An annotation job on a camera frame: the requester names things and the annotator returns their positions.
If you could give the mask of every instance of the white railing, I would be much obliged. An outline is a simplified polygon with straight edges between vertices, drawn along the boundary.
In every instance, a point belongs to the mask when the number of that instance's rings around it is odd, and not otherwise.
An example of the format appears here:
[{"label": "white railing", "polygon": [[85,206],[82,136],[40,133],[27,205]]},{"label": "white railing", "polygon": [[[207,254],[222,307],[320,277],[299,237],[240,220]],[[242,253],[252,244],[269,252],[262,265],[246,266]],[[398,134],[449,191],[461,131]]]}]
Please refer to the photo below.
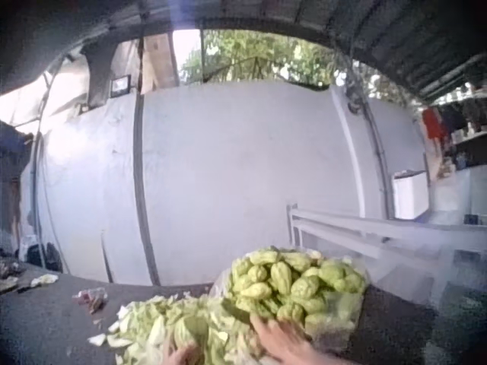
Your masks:
[{"label": "white railing", "polygon": [[[389,271],[397,265],[406,265],[434,278],[431,303],[439,304],[441,295],[450,280],[454,268],[455,251],[487,252],[487,227],[446,226],[421,224],[409,221],[386,221],[350,217],[298,209],[288,206],[288,225],[291,244],[303,246],[303,233],[335,243],[363,256],[387,262]],[[388,245],[390,240],[435,244],[439,254],[425,258],[414,250],[398,249]]]}]

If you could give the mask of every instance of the knife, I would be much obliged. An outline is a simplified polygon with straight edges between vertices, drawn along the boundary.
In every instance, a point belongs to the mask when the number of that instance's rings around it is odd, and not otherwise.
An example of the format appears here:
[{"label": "knife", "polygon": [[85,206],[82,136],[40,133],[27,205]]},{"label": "knife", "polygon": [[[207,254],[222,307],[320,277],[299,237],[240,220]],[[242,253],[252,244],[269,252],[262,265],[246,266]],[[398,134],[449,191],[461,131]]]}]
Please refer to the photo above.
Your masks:
[{"label": "knife", "polygon": [[253,329],[252,323],[250,322],[250,313],[237,308],[228,298],[221,300],[221,307],[225,310],[225,312],[235,317],[237,321],[245,323]]}]

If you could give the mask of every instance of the table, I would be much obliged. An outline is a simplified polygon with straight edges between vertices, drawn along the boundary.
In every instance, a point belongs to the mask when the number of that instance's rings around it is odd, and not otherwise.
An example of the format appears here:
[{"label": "table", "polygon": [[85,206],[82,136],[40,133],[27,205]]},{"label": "table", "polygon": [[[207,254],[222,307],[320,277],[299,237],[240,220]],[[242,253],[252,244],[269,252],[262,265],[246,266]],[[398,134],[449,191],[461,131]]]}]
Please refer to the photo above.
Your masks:
[{"label": "table", "polygon": [[[19,281],[27,283],[43,273],[43,269],[28,265]],[[87,338],[106,332],[116,321],[121,305],[154,295],[182,295],[185,291],[199,296],[211,287],[143,287],[58,275],[59,280],[49,286],[0,296],[0,364],[113,365],[113,349],[97,348]],[[91,316],[86,306],[73,301],[72,295],[95,287],[105,287],[109,301]],[[431,309],[370,287],[344,357],[363,364],[422,363],[422,349],[431,336],[434,318]],[[102,319],[101,329],[93,323],[95,319]]]}]

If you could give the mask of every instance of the clear plastic bag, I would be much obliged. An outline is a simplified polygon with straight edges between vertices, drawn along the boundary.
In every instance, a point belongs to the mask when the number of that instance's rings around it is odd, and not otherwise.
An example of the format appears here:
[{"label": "clear plastic bag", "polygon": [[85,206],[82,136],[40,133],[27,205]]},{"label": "clear plastic bag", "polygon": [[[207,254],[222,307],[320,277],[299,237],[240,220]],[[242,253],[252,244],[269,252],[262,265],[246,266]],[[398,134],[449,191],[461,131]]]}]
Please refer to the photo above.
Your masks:
[{"label": "clear plastic bag", "polygon": [[[308,255],[316,253],[316,251],[309,249],[293,249],[296,252],[305,252]],[[325,260],[344,263],[351,266],[357,273],[359,273],[365,280],[366,285],[370,284],[370,278],[363,266],[359,262],[354,261],[348,256],[342,258],[325,257]],[[225,269],[217,278],[209,292],[210,297],[225,297],[229,279],[231,277],[231,268]],[[340,352],[346,349],[349,342],[350,335],[356,329],[358,319],[361,314],[361,306],[363,302],[363,294],[351,294],[341,292],[329,292],[327,294],[327,309],[324,314],[327,314],[327,322],[320,326],[316,336],[313,336],[314,346],[321,351],[335,351]],[[242,354],[238,363],[255,363],[255,360],[250,360],[250,356]],[[267,363],[270,359],[261,359],[260,363]]]}]

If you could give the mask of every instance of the corrugated roof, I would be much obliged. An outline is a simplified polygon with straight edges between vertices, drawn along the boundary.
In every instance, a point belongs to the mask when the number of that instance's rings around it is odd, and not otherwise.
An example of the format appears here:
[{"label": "corrugated roof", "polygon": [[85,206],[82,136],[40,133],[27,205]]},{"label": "corrugated roof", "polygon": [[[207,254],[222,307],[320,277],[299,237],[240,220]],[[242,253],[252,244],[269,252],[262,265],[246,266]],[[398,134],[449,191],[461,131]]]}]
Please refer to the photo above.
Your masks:
[{"label": "corrugated roof", "polygon": [[2,93],[32,81],[88,40],[123,41],[191,27],[262,30],[336,45],[426,101],[485,79],[487,69],[485,5],[473,0],[20,3],[9,2],[0,15]]}]

